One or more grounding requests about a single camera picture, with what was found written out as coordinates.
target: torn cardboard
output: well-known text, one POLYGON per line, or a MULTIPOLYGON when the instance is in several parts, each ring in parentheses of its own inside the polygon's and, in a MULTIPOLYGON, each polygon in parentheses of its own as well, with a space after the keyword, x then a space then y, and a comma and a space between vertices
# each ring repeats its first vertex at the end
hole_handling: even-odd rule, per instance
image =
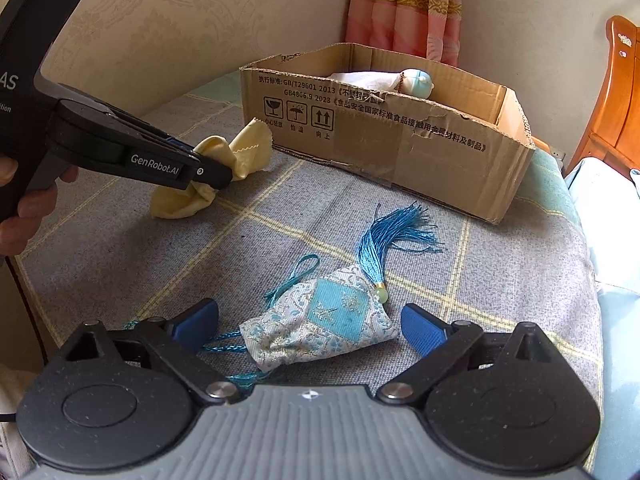
POLYGON ((535 146, 513 90, 421 57, 339 43, 241 68, 244 119, 275 148, 399 186, 497 224, 535 146), (424 70, 429 100, 370 92, 336 72, 424 70))

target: blue square patch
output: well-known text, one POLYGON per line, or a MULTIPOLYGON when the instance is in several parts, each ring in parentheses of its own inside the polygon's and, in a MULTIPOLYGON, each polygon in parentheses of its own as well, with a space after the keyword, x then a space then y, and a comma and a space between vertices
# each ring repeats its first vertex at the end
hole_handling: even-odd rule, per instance
POLYGON ((306 318, 329 332, 357 343, 369 309, 368 295, 352 286, 318 279, 306 318))

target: gray gripper base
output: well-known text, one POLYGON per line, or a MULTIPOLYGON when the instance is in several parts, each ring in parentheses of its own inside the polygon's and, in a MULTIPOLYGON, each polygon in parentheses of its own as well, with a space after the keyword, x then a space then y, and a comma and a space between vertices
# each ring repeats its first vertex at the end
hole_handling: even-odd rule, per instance
MULTIPOLYGON (((26 480, 484 480, 501 478, 443 452, 415 412, 385 406, 362 386, 256 386, 205 409, 178 446, 111 474, 38 467, 26 480)), ((579 468, 548 480, 588 480, 579 468)))

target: light blue bedding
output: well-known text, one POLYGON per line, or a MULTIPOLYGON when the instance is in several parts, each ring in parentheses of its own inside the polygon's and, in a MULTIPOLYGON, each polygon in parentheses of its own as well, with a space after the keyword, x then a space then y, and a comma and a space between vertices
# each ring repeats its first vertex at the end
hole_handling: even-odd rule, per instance
POLYGON ((626 480, 640 470, 640 198, 596 158, 583 159, 565 180, 602 311, 604 420, 593 473, 626 480))

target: metal screw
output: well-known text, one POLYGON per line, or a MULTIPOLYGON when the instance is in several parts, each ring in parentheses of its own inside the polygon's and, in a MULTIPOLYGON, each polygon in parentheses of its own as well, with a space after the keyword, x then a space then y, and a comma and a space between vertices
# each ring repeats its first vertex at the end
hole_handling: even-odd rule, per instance
POLYGON ((414 389, 407 383, 389 383, 382 386, 382 394, 387 399, 407 399, 414 394, 414 389))
POLYGON ((206 392, 214 399, 230 399, 238 394, 238 388, 233 383, 218 381, 207 386, 206 392))

